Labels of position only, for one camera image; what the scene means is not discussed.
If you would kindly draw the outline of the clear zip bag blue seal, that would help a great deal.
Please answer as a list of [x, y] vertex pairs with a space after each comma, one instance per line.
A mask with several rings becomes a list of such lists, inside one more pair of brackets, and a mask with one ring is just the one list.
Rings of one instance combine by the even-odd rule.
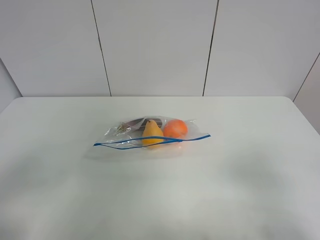
[[[142, 116], [160, 118], [163, 122], [162, 132], [168, 121], [178, 119], [167, 116]], [[147, 158], [167, 159], [183, 154], [184, 148], [189, 147], [193, 142], [199, 142], [211, 137], [207, 132], [199, 129], [195, 120], [182, 120], [188, 127], [188, 133], [182, 138], [161, 137], [162, 143], [156, 144], [154, 148], [147, 148], [142, 145], [143, 131], [132, 130], [126, 122], [122, 121], [106, 130], [104, 135], [98, 139], [92, 147], [88, 148], [84, 158], [91, 161], [113, 162], [121, 159]]]

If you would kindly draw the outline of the yellow pear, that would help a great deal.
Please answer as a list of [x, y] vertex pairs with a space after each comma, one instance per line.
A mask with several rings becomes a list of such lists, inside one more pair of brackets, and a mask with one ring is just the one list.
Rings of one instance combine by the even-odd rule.
[[155, 148], [157, 147], [156, 144], [160, 144], [164, 142], [163, 131], [158, 126], [155, 120], [149, 119], [146, 122], [145, 129], [142, 133], [142, 145], [147, 148]]

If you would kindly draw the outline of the orange fruit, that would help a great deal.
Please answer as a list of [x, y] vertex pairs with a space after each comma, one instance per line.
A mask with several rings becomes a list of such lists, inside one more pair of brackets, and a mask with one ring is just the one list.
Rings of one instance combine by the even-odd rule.
[[188, 133], [187, 124], [180, 119], [173, 119], [166, 123], [163, 129], [163, 135], [168, 138], [180, 139]]

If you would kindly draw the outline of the purple eggplant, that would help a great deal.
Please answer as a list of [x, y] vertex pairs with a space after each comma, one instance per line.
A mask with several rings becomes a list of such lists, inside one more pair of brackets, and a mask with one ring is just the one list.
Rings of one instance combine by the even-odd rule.
[[142, 117], [134, 120], [127, 121], [125, 124], [128, 125], [132, 130], [143, 131], [148, 123], [148, 121], [153, 120], [156, 122], [157, 126], [161, 129], [163, 126], [163, 121], [158, 117]]

